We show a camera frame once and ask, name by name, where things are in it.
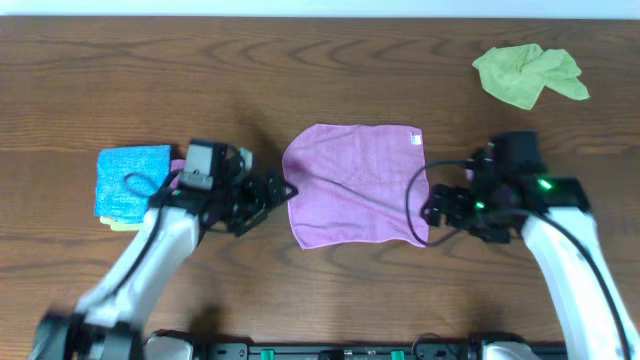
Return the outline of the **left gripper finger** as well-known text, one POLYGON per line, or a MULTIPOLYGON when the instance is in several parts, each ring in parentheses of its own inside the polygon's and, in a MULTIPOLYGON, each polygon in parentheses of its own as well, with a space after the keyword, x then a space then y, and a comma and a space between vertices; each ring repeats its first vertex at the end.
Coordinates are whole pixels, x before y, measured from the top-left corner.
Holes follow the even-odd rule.
POLYGON ((239 208, 232 213, 232 233, 240 237, 251 231, 262 222, 271 212, 268 208, 239 208))
POLYGON ((282 205, 298 195, 298 188, 275 172, 267 174, 267 190, 272 205, 282 205))

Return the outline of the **purple microfiber cloth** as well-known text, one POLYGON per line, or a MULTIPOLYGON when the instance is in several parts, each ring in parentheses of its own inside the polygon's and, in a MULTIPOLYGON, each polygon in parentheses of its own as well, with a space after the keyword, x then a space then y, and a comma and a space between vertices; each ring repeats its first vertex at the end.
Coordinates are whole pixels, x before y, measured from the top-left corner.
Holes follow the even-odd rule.
POLYGON ((298 188, 288 201, 294 237, 303 249, 403 240, 422 247, 429 227, 419 211, 429 195, 421 174, 423 134, 406 125, 316 124, 300 133, 282 158, 284 177, 298 188))

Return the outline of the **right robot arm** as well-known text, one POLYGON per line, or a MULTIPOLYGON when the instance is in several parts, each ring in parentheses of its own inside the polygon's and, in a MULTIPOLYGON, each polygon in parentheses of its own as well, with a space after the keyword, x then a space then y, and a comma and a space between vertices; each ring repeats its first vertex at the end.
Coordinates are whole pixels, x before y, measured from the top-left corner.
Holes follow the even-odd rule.
POLYGON ((519 234, 534 256, 570 359, 636 359, 639 333, 608 269, 591 205, 574 177, 539 161, 459 160, 466 186, 431 187, 425 222, 508 244, 519 234))

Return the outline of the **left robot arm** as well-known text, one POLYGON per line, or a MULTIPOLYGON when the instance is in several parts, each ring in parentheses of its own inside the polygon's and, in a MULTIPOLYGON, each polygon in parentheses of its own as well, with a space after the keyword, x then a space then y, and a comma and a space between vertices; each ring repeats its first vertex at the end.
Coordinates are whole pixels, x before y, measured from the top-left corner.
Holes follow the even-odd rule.
POLYGON ((215 181, 173 171, 149 198, 135 238, 70 314, 49 311, 40 321, 32 359, 142 359, 142 332, 169 280, 204 235, 222 223, 240 237, 297 188, 281 175, 215 181))

